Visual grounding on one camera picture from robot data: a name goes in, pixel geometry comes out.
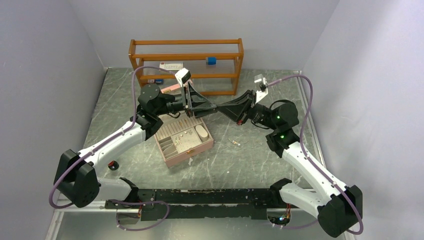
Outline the gold pearl bangle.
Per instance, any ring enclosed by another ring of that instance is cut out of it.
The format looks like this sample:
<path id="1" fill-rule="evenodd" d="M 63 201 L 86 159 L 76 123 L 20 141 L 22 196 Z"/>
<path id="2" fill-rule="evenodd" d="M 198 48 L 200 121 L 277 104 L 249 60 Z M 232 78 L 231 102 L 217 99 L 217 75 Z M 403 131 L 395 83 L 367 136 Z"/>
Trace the gold pearl bangle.
<path id="1" fill-rule="evenodd" d="M 243 146 L 243 145 L 245 145 L 245 144 L 247 144 L 248 142 L 249 142 L 249 139 L 245 139 L 245 140 L 242 140 L 242 141 L 239 141 L 239 140 L 236 140 L 236 139 L 228 139 L 233 145 L 235 145 L 235 146 L 238 146 L 238 147 L 241 147 L 241 146 Z"/>

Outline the pink jewelry box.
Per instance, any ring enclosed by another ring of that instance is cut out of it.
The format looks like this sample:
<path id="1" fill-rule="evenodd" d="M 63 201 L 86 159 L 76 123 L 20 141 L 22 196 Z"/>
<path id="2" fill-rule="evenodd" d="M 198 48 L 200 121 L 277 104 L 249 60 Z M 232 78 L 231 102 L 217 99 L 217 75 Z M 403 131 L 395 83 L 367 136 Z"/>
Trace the pink jewelry box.
<path id="1" fill-rule="evenodd" d="M 171 167 L 205 152 L 214 146 L 214 139 L 202 118 L 188 117 L 184 111 L 180 115 L 161 115 L 163 122 L 154 138 L 167 167 Z M 203 125 L 209 137 L 201 141 L 195 127 Z"/>

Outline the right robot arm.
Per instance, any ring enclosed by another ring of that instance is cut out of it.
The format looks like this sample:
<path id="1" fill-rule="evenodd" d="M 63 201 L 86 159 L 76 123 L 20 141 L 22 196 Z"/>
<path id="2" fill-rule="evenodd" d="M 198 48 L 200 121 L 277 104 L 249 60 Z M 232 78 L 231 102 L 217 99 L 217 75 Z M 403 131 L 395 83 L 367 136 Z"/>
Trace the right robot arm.
<path id="1" fill-rule="evenodd" d="M 360 235 L 364 231 L 362 216 L 363 193 L 356 186 L 347 186 L 330 173 L 311 155 L 304 145 L 303 135 L 293 127 L 299 124 L 296 105 L 286 99 L 279 106 L 266 107 L 256 102 L 252 91 L 231 101 L 218 104 L 216 109 L 238 125 L 247 120 L 272 130 L 266 135 L 269 149 L 291 164 L 311 185 L 313 192 L 288 179 L 275 183 L 270 202 L 275 207 L 294 205 L 316 219 L 329 236 L 336 238 L 344 232 Z"/>

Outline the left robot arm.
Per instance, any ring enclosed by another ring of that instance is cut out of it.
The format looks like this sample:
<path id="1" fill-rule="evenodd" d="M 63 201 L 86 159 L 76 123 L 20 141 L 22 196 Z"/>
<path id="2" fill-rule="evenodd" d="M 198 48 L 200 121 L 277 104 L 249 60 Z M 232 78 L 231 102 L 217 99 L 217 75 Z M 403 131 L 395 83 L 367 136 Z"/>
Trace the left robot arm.
<path id="1" fill-rule="evenodd" d="M 139 200 L 138 188 L 124 177 L 98 177 L 97 171 L 116 169 L 119 156 L 151 138 L 167 167 L 211 149 L 213 137 L 201 115 L 216 109 L 191 81 L 166 89 L 149 83 L 141 88 L 135 114 L 121 128 L 98 143 L 61 155 L 54 187 L 78 208 L 99 200 L 118 200 L 132 208 Z"/>

